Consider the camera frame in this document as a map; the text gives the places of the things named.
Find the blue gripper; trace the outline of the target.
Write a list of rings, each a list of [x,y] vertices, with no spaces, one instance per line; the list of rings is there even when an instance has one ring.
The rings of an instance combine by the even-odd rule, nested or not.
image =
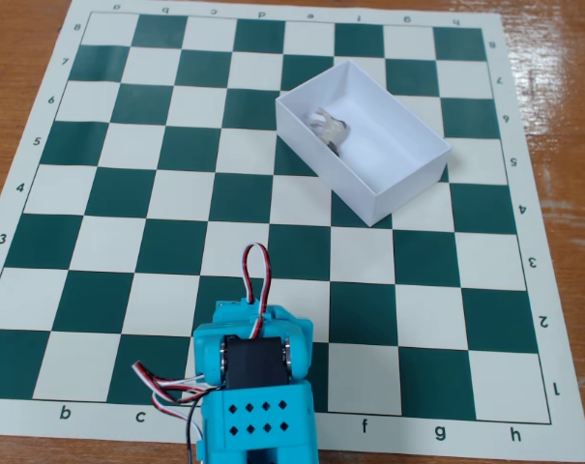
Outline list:
[[[240,337],[250,337],[259,304],[240,302],[217,302],[213,323],[225,327],[239,327]],[[313,325],[307,318],[294,316],[281,305],[269,304],[262,318],[260,337],[300,339],[304,344],[313,341]]]

